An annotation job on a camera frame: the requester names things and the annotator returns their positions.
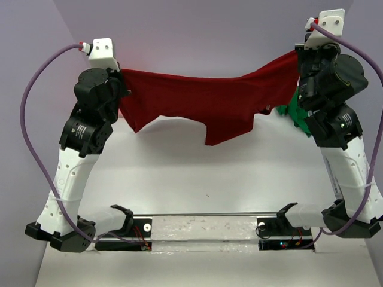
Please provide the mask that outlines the red t-shirt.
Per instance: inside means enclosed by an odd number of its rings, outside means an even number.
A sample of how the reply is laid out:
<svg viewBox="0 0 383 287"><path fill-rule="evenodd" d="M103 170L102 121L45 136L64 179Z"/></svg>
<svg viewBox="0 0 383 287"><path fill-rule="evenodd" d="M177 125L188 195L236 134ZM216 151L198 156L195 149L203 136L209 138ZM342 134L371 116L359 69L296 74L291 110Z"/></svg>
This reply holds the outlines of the red t-shirt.
<svg viewBox="0 0 383 287"><path fill-rule="evenodd" d="M120 110L134 132L159 116L182 117L205 125L206 145L217 145L252 131L256 114L269 115L291 101L299 79L291 51L249 74L201 78L123 69L131 94Z"/></svg>

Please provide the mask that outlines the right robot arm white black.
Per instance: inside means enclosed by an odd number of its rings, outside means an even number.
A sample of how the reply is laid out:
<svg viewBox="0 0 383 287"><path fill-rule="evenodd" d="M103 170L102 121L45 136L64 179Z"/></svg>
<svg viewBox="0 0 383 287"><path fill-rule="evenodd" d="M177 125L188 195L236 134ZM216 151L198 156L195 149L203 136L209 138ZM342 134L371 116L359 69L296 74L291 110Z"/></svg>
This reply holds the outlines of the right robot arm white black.
<svg viewBox="0 0 383 287"><path fill-rule="evenodd" d="M367 239L380 229L382 195L373 178L356 112L346 101L368 86L362 64L342 54L337 44L305 48L297 44L300 72L297 104L308 112L305 123L326 164L335 202L290 203L278 212L276 229L326 228L341 238Z"/></svg>

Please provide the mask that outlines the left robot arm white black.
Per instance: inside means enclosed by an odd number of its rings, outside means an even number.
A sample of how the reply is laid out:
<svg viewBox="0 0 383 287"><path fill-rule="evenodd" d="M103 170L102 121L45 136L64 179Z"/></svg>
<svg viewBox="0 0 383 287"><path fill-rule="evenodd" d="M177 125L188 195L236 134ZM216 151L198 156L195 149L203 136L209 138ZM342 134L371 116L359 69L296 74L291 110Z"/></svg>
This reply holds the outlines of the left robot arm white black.
<svg viewBox="0 0 383 287"><path fill-rule="evenodd" d="M59 159L47 202L27 236L61 252L80 253L105 234L126 236L133 212L112 205L88 221L78 214L89 175L113 132L121 98L129 94L121 71L90 68L74 86L77 102L59 140Z"/></svg>

